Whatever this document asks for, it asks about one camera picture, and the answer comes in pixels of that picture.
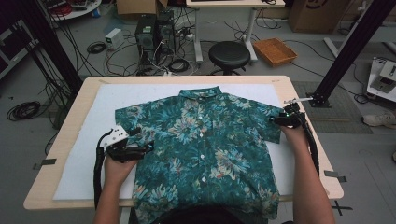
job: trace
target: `person's left arm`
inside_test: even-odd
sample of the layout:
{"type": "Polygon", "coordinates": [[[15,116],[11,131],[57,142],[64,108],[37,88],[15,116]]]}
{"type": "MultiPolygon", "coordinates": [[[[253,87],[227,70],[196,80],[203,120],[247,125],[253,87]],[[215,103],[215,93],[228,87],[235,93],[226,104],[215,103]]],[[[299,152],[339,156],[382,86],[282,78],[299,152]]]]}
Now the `person's left arm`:
{"type": "Polygon", "coordinates": [[[120,163],[113,161],[110,157],[106,157],[105,184],[96,209],[94,224],[119,223],[120,188],[136,164],[137,161],[120,163]]]}

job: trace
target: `hand-held gripper device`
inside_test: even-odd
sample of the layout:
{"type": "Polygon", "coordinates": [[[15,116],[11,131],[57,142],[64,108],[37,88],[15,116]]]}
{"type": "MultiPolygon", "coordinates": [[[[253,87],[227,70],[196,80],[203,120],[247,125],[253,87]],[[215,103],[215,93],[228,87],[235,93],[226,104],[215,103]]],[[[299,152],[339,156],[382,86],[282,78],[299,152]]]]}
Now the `hand-held gripper device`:
{"type": "Polygon", "coordinates": [[[288,104],[284,107],[285,112],[279,113],[279,117],[271,117],[270,120],[275,124],[281,126],[290,126],[292,128],[297,128],[302,126],[304,129],[304,133],[306,139],[308,140],[309,150],[311,152],[311,158],[314,162],[315,168],[317,169],[319,175],[319,159],[318,159],[318,148],[317,143],[315,142],[314,136],[312,134],[311,128],[309,124],[306,122],[305,113],[300,112],[300,107],[297,102],[312,100],[312,98],[302,98],[302,99],[293,99],[290,101],[285,101],[285,104],[288,104]]]}
{"type": "Polygon", "coordinates": [[[128,137],[134,136],[141,132],[140,128],[129,131],[127,133],[120,125],[117,125],[110,132],[105,133],[98,141],[96,147],[96,162],[93,169],[93,190],[95,209],[99,203],[99,198],[102,193],[101,174],[102,166],[105,156],[111,157],[114,161],[128,162],[143,160],[145,155],[154,150],[154,142],[148,142],[143,147],[130,147],[127,146],[128,137]],[[101,147],[103,139],[107,137],[104,147],[101,147]]]}

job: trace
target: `chair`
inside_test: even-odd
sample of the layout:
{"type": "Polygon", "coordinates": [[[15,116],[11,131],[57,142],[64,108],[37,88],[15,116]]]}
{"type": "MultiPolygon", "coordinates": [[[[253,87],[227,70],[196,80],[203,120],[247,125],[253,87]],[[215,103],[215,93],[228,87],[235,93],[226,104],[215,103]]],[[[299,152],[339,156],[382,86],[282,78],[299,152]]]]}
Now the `chair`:
{"type": "Polygon", "coordinates": [[[210,48],[209,59],[214,65],[220,67],[220,69],[210,73],[211,76],[220,71],[223,71],[224,76],[230,76],[233,73],[240,75],[234,69],[242,68],[246,71],[244,66],[250,61],[250,52],[242,44],[222,41],[210,48]]]}

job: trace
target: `floral shirt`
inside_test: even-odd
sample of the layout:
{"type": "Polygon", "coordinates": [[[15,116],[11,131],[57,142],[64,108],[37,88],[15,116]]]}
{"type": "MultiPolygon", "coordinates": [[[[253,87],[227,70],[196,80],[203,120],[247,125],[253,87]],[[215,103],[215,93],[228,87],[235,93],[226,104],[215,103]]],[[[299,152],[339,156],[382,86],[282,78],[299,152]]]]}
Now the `floral shirt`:
{"type": "Polygon", "coordinates": [[[279,193],[264,141],[279,142],[269,117],[280,111],[219,87],[116,110],[117,124],[142,130],[129,143],[154,140],[136,170],[139,223],[173,208],[215,204],[276,218],[279,193]]]}

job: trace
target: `orange basket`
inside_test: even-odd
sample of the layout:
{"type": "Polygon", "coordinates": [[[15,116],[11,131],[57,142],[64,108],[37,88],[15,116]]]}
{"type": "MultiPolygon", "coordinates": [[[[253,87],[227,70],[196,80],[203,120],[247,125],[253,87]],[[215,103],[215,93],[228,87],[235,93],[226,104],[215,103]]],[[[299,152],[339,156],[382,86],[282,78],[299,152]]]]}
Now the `orange basket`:
{"type": "Polygon", "coordinates": [[[256,41],[253,43],[253,48],[273,67],[289,63],[297,58],[294,50],[278,38],[256,41]]]}

